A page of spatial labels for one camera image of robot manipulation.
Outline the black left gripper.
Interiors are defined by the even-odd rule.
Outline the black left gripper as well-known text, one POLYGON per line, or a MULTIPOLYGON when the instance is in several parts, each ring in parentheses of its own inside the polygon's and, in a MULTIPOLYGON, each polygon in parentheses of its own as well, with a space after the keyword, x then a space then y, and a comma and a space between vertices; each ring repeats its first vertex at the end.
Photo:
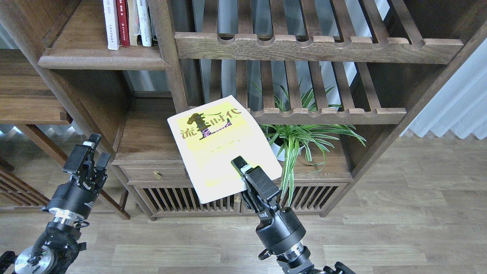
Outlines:
POLYGON ((107 179, 106 166, 111 154, 102 153, 94 163, 94 152, 102 137, 91 134, 82 145, 75 145, 63 167, 71 175, 70 180, 56 189, 46 206, 46 211, 57 217, 73 216, 85 220, 99 196, 107 179))

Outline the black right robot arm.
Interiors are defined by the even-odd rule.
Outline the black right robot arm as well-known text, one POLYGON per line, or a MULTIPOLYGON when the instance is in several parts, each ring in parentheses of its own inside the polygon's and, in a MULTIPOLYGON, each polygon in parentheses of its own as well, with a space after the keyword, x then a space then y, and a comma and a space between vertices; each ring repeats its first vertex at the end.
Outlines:
POLYGON ((275 255, 285 274, 354 273, 341 262, 335 263, 335 269, 329 266, 315 269, 309 258, 309 249, 301 243, 306 229, 290 207, 281 208, 278 202, 281 191, 278 187, 261 167, 251 167, 241 156, 231 163, 247 187, 241 192, 245 206, 260 219, 256 233, 265 249, 258 255, 259 260, 275 255))

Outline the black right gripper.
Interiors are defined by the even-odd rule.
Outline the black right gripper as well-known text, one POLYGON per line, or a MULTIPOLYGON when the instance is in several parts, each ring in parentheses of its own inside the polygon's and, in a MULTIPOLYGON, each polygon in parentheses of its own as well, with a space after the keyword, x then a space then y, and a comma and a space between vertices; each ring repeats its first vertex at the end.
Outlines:
POLYGON ((241 156, 231 164, 247 186, 242 192, 247 208, 259 217, 256 233, 266 248, 262 255, 301 255, 306 230, 289 207, 280 207, 278 187, 261 167, 252 168, 241 156))

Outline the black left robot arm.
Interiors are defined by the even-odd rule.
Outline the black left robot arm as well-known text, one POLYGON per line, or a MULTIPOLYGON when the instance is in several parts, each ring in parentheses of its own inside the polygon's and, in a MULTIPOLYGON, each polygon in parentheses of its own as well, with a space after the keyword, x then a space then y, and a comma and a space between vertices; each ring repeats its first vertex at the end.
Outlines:
POLYGON ((1 273, 14 265, 14 274, 64 274, 85 242, 78 242, 86 221, 107 179, 106 166, 111 155, 103 153, 94 161, 100 134, 91 134, 82 145, 75 145, 63 167, 70 180, 59 187, 42 210, 54 215, 35 244, 19 255, 6 251, 1 256, 1 273))

